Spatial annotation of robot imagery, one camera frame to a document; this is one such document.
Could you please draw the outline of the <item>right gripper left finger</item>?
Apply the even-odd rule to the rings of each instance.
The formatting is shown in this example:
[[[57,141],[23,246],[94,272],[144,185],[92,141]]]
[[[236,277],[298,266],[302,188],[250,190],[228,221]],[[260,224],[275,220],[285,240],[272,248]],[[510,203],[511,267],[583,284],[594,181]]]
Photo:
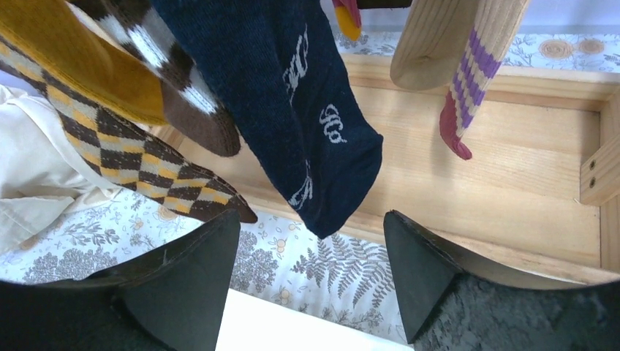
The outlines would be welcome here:
[[[238,248],[226,210],[81,279],[1,283],[3,350],[214,350]]]

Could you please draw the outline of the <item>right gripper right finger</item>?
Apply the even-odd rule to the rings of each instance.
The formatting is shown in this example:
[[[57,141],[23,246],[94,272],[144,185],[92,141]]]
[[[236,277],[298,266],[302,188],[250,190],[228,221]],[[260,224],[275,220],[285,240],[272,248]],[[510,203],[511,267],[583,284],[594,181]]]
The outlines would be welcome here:
[[[617,350],[619,282],[574,284],[490,260],[398,211],[383,220],[416,350]]]

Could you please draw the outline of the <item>navy sock beige red cuff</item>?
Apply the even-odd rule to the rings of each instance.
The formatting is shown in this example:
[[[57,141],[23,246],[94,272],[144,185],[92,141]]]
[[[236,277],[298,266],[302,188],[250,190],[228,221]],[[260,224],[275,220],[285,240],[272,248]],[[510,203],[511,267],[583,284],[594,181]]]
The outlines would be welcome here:
[[[279,194],[316,236],[338,231],[382,164],[318,1],[153,1]]]

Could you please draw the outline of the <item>beige purple striped sock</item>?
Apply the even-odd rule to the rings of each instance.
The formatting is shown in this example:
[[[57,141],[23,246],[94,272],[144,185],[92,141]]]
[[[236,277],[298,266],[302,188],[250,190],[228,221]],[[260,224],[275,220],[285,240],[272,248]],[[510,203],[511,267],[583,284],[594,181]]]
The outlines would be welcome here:
[[[390,78],[410,91],[447,86],[439,133],[457,156],[461,138],[511,46],[529,0],[414,1],[393,54]]]

